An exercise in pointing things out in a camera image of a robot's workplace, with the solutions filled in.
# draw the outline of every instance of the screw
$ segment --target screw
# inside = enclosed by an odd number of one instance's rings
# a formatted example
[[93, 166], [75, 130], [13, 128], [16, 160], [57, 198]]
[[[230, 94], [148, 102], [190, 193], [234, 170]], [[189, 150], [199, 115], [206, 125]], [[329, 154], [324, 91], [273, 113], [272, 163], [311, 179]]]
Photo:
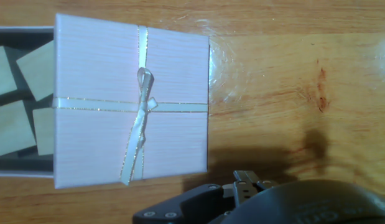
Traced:
[[176, 216], [177, 216], [177, 213], [175, 213], [175, 212], [168, 212], [165, 214], [166, 218], [174, 218]]
[[153, 217], [156, 214], [156, 212], [146, 212], [144, 213], [145, 217]]

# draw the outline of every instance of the reddish stain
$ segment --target reddish stain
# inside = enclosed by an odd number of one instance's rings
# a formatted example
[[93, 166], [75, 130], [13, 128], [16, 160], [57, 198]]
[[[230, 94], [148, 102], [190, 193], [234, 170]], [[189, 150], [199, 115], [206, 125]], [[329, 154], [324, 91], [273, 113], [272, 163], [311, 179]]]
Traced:
[[329, 105], [329, 103], [327, 102], [327, 99], [325, 97], [321, 97], [319, 98], [319, 110], [323, 113], [324, 109], [326, 109], [326, 107]]
[[319, 91], [319, 102], [318, 102], [318, 109], [323, 113], [323, 111], [326, 109], [326, 107], [329, 105], [329, 102], [327, 101], [326, 93], [325, 93], [325, 82], [326, 82], [326, 75], [327, 72], [321, 68], [321, 72], [318, 76], [318, 91]]
[[321, 73], [319, 74], [319, 81], [323, 82], [327, 79], [327, 71], [325, 71], [323, 68], [321, 68]]

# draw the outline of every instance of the gift box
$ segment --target gift box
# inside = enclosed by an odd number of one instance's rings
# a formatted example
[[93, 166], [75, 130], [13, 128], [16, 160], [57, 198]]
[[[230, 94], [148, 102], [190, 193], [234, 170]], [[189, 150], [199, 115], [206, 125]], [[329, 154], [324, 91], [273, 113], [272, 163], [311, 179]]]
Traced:
[[207, 169], [209, 38], [57, 14], [56, 188]]

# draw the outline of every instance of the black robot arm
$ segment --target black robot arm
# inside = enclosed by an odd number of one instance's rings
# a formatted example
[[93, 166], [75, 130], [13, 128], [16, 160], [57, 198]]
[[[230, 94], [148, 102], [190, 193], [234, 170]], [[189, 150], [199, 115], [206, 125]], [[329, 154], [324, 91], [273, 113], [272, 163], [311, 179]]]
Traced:
[[385, 223], [385, 196], [355, 184], [306, 180], [278, 185], [252, 171], [206, 184], [134, 214], [133, 224]]

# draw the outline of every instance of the gold-edged ribbon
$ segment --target gold-edged ribbon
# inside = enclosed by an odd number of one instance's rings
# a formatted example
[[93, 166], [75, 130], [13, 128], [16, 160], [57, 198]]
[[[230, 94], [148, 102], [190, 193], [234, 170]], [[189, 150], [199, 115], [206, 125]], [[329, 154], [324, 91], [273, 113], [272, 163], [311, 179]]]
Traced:
[[58, 109], [137, 112], [136, 120], [129, 135], [123, 166], [120, 171], [120, 181], [126, 185], [129, 185], [132, 179], [142, 179], [144, 172], [144, 143], [146, 141], [144, 131], [147, 123], [147, 115], [150, 112], [208, 112], [208, 105], [204, 103], [157, 103], [154, 98], [149, 99], [149, 93], [154, 83], [154, 76], [146, 68], [148, 28], [138, 26], [137, 30], [139, 36], [139, 70], [137, 71], [139, 103], [72, 97], [55, 97], [53, 99], [53, 107]]

